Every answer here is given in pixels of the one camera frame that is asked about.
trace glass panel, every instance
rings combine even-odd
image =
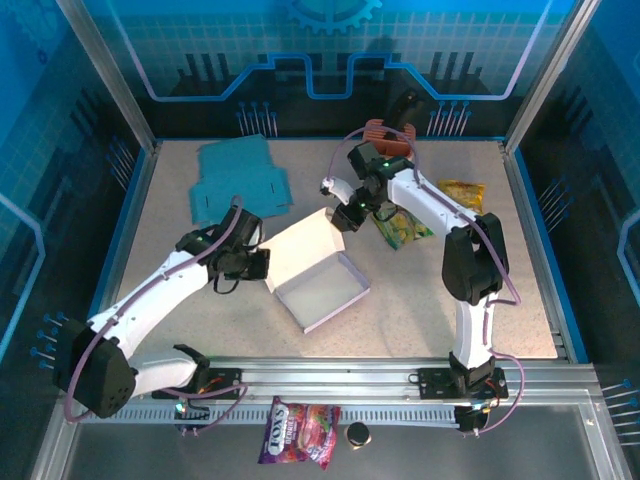
[[[87,425],[81,431],[69,478],[599,478],[583,420],[572,406],[523,407],[477,442],[460,441],[458,432],[440,428],[378,425],[369,428],[371,445],[357,453],[343,438],[338,439],[329,469],[324,472],[315,462],[259,465],[262,425],[223,424],[201,435],[197,442],[188,442],[188,446],[181,438],[176,439],[178,434],[168,427]],[[154,451],[162,452],[153,461],[149,461],[150,445]],[[508,461],[497,462],[498,451]]]
[[[30,475],[57,324],[87,317],[139,152],[55,2],[31,3],[0,9],[3,478]]]
[[[342,135],[407,88],[419,136],[501,136],[573,3],[87,2],[161,137]]]
[[[634,478],[640,471],[639,21],[638,2],[602,1],[521,145],[589,360],[619,439],[630,444],[624,452]]]

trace open box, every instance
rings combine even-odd
[[[271,250],[271,293],[287,307],[304,333],[369,293],[369,282],[342,253],[342,233],[323,208],[265,242]]]

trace robotic arm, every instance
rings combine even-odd
[[[135,295],[138,298],[91,352],[80,374],[74,398],[101,418],[116,413],[131,396],[174,387],[195,393],[208,382],[209,360],[185,346],[167,352],[135,355],[140,342],[179,303],[197,290],[217,281],[264,280],[269,250],[256,248],[262,236],[262,220],[246,210],[222,244],[199,261],[175,270],[220,240],[231,224],[232,207],[221,225],[186,234],[165,262],[127,297],[83,323],[70,319],[58,340],[54,383],[68,391],[78,361],[98,332]],[[154,284],[156,277],[164,277]]]
[[[373,144],[363,143],[348,155],[362,186],[353,189],[338,178],[323,180],[321,192],[336,196],[341,204],[332,223],[342,232],[357,231],[369,213],[391,202],[415,215],[443,241],[442,279],[456,301],[456,338],[449,354],[451,377],[465,395],[494,372],[491,349],[493,305],[502,288],[502,277],[487,247],[461,217],[475,218],[493,244],[508,271],[502,227],[493,214],[479,216],[458,205],[419,174],[432,195],[416,183],[414,165],[404,157],[386,159]],[[456,212],[447,208],[454,204]]]

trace tabletop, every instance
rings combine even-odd
[[[151,275],[191,223],[189,189],[198,181],[198,148],[211,142],[165,141],[127,261],[118,298]],[[355,184],[346,154],[333,174]],[[288,172],[294,204],[264,221],[267,238],[337,201],[319,193],[338,140],[270,140],[276,166]],[[456,179],[486,185],[484,211],[502,222],[510,275],[522,305],[496,306],[493,345],[523,358],[555,358],[556,350],[497,142],[417,142],[421,170],[434,184]],[[184,343],[206,355],[241,357],[448,356],[455,305],[442,279],[442,244],[435,237],[394,251],[372,221],[344,234],[345,254],[371,284],[356,304],[303,334],[264,282],[243,282],[232,295],[205,287],[173,310],[142,342],[151,352]],[[501,296],[508,297],[506,288]]]

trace candy bag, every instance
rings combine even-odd
[[[340,407],[284,403],[273,397],[258,463],[294,463],[308,459],[329,467],[337,441]]]
[[[482,197],[485,190],[483,184],[465,183],[458,180],[440,180],[438,181],[438,188],[463,207],[482,215]]]

